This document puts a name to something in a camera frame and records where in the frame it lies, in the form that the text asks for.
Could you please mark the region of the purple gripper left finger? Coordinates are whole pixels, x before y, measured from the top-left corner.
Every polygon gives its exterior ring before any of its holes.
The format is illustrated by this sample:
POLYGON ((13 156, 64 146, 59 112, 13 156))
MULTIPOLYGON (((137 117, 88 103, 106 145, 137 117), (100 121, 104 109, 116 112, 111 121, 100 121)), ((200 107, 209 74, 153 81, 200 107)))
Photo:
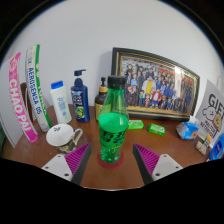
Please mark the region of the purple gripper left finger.
POLYGON ((79 185, 91 155, 91 144, 83 145, 72 152, 57 154, 42 169, 79 185))

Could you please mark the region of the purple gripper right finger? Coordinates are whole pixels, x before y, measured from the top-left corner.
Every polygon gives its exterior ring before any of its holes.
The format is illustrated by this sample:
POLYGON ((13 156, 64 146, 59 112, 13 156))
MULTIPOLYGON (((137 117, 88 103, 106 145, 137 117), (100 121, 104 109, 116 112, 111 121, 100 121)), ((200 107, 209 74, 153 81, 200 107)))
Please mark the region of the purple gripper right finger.
POLYGON ((145 185, 182 169, 168 154, 158 155, 139 144, 133 145, 133 155, 145 185))

